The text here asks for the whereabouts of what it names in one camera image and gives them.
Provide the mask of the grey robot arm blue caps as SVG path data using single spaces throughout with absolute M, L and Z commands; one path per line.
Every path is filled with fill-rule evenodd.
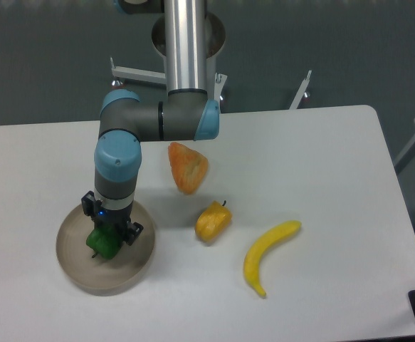
M 164 59 L 167 99 L 143 104 L 125 89 L 105 96 L 94 152 L 95 188 L 81 200 L 94 226 L 113 228 L 120 243 L 132 244 L 143 230 L 130 218 L 140 144 L 212 140 L 219 134 L 213 59 L 223 47 L 224 27 L 205 1 L 161 1 L 160 7 L 164 17 L 152 33 L 164 38 L 154 46 Z

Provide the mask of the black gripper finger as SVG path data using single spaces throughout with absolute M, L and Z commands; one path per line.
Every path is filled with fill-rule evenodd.
M 122 233 L 123 242 L 125 242 L 128 246 L 133 245 L 142 233 L 143 229 L 144 227 L 138 222 L 126 222 Z
M 103 212 L 102 202 L 96 199 L 93 191 L 87 192 L 81 199 L 83 213 L 87 217 L 97 217 Z

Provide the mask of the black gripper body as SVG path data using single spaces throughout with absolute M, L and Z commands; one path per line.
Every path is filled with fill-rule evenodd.
M 96 226 L 106 224 L 111 225 L 118 230 L 124 230 L 130 222 L 131 211 L 131 207 L 122 208 L 120 210 L 105 209 L 104 207 L 100 207 L 93 217 L 93 222 Z

